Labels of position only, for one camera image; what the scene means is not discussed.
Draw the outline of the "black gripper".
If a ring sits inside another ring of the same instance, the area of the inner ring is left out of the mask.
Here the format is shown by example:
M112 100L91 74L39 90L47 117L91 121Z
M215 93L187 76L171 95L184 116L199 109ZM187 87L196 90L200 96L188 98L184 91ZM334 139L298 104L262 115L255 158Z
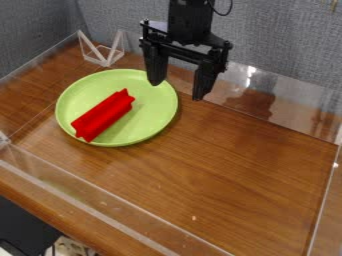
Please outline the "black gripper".
M194 76L192 100L202 100L212 90L219 72L226 70L231 42L210 31L194 33L184 25L175 26L175 32L168 31L167 22L146 19L140 25L143 36L139 42L151 85L158 86L164 81L168 58L176 58L199 65Z

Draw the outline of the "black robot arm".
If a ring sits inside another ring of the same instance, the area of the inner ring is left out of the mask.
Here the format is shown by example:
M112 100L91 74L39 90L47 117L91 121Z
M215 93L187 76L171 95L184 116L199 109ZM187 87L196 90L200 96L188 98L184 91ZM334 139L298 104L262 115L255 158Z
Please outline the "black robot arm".
M212 91L218 75L227 70L232 43L211 32L212 16L227 16L215 10L215 0L170 0L166 22L144 19L139 39L147 79L158 86L167 77L168 58L198 66L192 99L199 101Z

